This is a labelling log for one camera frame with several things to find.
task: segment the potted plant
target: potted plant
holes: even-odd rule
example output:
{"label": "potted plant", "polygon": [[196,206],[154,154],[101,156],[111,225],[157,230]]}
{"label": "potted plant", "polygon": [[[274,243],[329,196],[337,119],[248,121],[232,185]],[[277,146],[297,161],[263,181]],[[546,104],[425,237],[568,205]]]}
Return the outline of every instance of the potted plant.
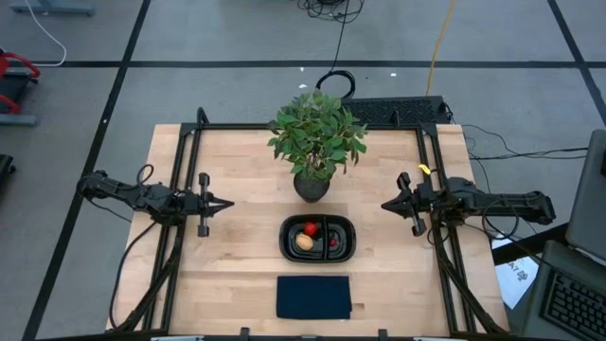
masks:
{"label": "potted plant", "polygon": [[308,203],[320,200],[329,190],[330,179],[343,165],[348,171],[348,157],[354,166],[359,153],[366,152],[360,142],[366,134],[366,125],[341,100],[323,95],[319,90],[303,94],[277,112],[269,129],[276,135],[267,143],[274,147],[274,158],[293,163],[294,189]]}

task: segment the white cable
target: white cable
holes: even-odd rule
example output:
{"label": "white cable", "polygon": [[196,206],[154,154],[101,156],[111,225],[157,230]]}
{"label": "white cable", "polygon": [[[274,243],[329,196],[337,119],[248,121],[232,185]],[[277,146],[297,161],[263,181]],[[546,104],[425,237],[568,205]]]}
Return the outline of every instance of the white cable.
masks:
{"label": "white cable", "polygon": [[29,1],[24,0],[26,2],[27,8],[29,9],[29,13],[31,14],[31,18],[36,22],[36,24],[38,25],[38,27],[44,32],[46,33],[46,35],[48,36],[48,38],[52,39],[53,42],[57,43],[57,45],[59,45],[62,49],[63,49],[63,58],[61,59],[60,62],[58,63],[54,63],[54,64],[34,64],[35,66],[41,66],[41,67],[55,67],[55,66],[61,66],[63,65],[63,63],[65,63],[65,58],[67,58],[67,48],[65,48],[65,46],[63,46],[63,44],[61,44],[57,39],[55,39],[55,37],[52,36],[52,34],[48,33],[48,31],[38,22],[38,19],[36,19],[36,14],[34,14],[33,9],[31,9],[31,5],[29,4]]}

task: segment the yellow cable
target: yellow cable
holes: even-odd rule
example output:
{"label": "yellow cable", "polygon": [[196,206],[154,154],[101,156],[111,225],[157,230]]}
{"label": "yellow cable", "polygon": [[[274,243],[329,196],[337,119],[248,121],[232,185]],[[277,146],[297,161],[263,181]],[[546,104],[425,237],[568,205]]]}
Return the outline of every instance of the yellow cable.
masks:
{"label": "yellow cable", "polygon": [[451,20],[451,13],[453,12],[454,6],[455,6],[455,0],[451,0],[451,5],[448,7],[448,12],[446,12],[446,18],[444,19],[444,24],[442,24],[442,30],[439,32],[439,37],[437,38],[436,48],[434,48],[434,55],[432,56],[432,64],[429,67],[429,80],[427,80],[427,90],[425,91],[425,97],[429,96],[429,90],[432,88],[432,80],[434,78],[434,64],[436,63],[437,51],[439,50],[439,45],[442,43],[442,38],[444,38],[444,31],[446,31],[446,26],[448,26],[448,22]]}

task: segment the computer monitor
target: computer monitor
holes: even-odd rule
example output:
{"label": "computer monitor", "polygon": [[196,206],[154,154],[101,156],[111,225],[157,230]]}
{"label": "computer monitor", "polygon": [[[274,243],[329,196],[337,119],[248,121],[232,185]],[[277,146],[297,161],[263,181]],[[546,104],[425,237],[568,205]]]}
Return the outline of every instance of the computer monitor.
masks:
{"label": "computer monitor", "polygon": [[578,249],[606,260],[606,131],[595,130],[580,175],[566,240]]}

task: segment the black plant pot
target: black plant pot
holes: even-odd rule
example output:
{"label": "black plant pot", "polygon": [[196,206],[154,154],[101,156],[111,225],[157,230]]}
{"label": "black plant pot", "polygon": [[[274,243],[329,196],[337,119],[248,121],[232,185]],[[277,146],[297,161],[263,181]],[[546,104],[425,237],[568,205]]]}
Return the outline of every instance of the black plant pot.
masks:
{"label": "black plant pot", "polygon": [[317,180],[303,179],[301,173],[294,176],[294,190],[308,203],[315,203],[322,199],[329,191],[330,181],[321,182]]}

